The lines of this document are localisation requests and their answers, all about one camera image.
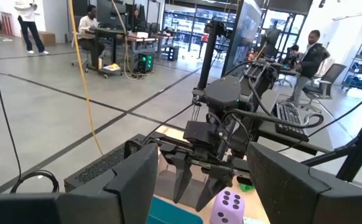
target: keyboard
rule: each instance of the keyboard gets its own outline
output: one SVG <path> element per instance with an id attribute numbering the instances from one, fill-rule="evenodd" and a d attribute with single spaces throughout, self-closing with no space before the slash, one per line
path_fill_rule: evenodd
<path id="1" fill-rule="evenodd" d="M 277 117 L 284 121 L 289 121 L 297 124 L 301 124 L 301 117 L 296 108 L 289 105 L 282 105 L 280 103 L 276 104 L 277 108 Z M 296 138 L 298 140 L 308 142 L 307 130 L 304 128 L 293 128 L 288 125 L 275 124 L 275 130 L 279 134 L 284 134 L 286 136 Z"/>

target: man in black jacket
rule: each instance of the man in black jacket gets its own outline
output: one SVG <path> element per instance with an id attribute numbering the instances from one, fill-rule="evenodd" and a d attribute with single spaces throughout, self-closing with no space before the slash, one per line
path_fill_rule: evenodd
<path id="1" fill-rule="evenodd" d="M 292 102 L 297 107 L 300 105 L 302 89 L 318 71 L 320 64 L 330 56 L 322 44 L 317 43 L 319 37 L 319 30 L 311 31 L 308 36 L 307 50 L 300 59 L 300 63 L 294 66 L 294 69 L 300 72 L 300 76 L 294 85 L 292 96 L 287 101 Z"/>

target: office chair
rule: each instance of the office chair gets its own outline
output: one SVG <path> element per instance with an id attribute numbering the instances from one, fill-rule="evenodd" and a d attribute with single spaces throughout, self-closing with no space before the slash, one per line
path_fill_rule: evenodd
<path id="1" fill-rule="evenodd" d="M 314 107 L 311 102 L 312 100 L 331 100 L 332 99 L 332 85 L 336 81 L 337 77 L 344 71 L 345 65 L 334 63 L 331 65 L 329 70 L 319 80 L 319 86 L 306 85 L 303 88 L 303 92 L 310 99 L 310 102 L 302 105 L 304 110 L 312 110 L 314 112 L 321 113 L 322 111 Z"/>
<path id="2" fill-rule="evenodd" d="M 82 18 L 82 16 L 75 16 L 75 22 L 76 22 L 77 27 L 79 26 L 81 18 Z M 75 48 L 75 36 L 73 36 L 73 39 L 72 39 L 72 48 Z M 88 59 L 91 56 L 91 52 L 89 50 L 85 50 L 85 49 L 81 48 L 80 46 L 79 46 L 79 51 L 81 53 L 81 65 L 85 66 L 84 72 L 87 73 L 88 72 L 88 68 L 87 68 Z M 75 64 L 78 64 L 78 60 L 74 60 L 71 62 L 72 66 L 74 66 Z"/>

